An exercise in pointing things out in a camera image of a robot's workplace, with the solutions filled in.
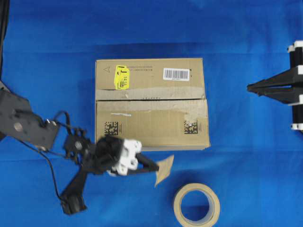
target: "white bracket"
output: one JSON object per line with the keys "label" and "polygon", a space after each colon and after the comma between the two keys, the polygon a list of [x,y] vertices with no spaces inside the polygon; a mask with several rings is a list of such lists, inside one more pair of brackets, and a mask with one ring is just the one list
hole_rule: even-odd
{"label": "white bracket", "polygon": [[138,168],[138,160],[136,154],[140,153],[142,144],[137,140],[124,140],[121,157],[118,163],[112,167],[113,171],[117,171],[119,175],[127,175],[128,170],[136,170]]}

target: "barcode label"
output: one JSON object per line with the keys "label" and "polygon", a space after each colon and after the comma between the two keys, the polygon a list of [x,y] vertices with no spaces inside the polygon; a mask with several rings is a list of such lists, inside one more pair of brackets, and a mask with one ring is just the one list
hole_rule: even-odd
{"label": "barcode label", "polygon": [[189,70],[164,68],[164,80],[189,81]]}

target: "yellow label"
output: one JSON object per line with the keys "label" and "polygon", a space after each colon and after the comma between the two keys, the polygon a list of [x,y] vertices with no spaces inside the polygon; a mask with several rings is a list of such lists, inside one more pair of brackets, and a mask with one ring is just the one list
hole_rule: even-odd
{"label": "yellow label", "polygon": [[115,71],[116,90],[126,90],[129,88],[129,69],[125,65],[116,65]]}

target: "black cable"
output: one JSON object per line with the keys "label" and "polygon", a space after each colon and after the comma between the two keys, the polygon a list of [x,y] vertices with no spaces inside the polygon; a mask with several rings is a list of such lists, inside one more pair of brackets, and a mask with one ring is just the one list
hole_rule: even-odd
{"label": "black cable", "polygon": [[65,199],[61,198],[59,193],[58,193],[58,189],[57,189],[57,183],[56,183],[56,178],[55,178],[55,174],[54,174],[54,171],[53,171],[53,165],[51,163],[51,161],[48,159],[47,156],[45,156],[43,153],[41,153],[41,151],[31,147],[30,145],[26,144],[25,142],[21,141],[21,140],[18,140],[20,143],[22,143],[23,145],[25,145],[26,147],[28,147],[29,149],[37,152],[39,155],[41,155],[42,157],[44,157],[51,169],[51,172],[52,172],[52,177],[53,177],[53,184],[54,184],[54,187],[55,187],[55,192],[56,192],[56,195],[58,197],[58,199],[60,199],[61,201],[64,201],[64,202],[67,202]]}
{"label": "black cable", "polygon": [[2,63],[3,63],[3,42],[4,42],[4,37],[6,35],[8,23],[9,23],[9,0],[3,0],[1,1],[0,5],[0,10],[1,10],[1,30],[0,30],[0,79],[1,79],[1,74],[2,74]]}
{"label": "black cable", "polygon": [[[65,114],[65,119],[66,119],[66,125],[69,125],[71,124],[71,120],[70,120],[70,115],[68,114],[68,112],[66,111],[59,111],[55,117],[53,117],[53,121],[59,123],[60,125],[64,126],[62,123],[58,122],[57,121],[57,118],[62,115],[62,114]],[[66,130],[67,130],[67,133],[68,134],[71,134],[71,128],[70,127],[66,127]]]}
{"label": "black cable", "polygon": [[57,153],[57,152],[53,152],[53,151],[47,151],[46,153],[50,153],[52,155],[56,155],[56,156],[60,156],[60,157],[63,157],[63,158],[66,158],[66,156],[64,154],[60,154],[60,153]]}

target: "packing tape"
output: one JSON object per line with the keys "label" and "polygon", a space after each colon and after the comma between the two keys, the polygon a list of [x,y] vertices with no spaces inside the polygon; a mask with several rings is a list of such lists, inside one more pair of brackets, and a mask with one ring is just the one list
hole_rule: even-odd
{"label": "packing tape", "polygon": [[[184,217],[181,204],[184,196],[192,191],[202,192],[208,199],[209,210],[204,218],[199,221],[192,221]],[[183,186],[176,194],[174,199],[174,212],[178,222],[183,227],[212,227],[220,215],[220,202],[217,195],[208,186],[201,183],[189,183]]]}

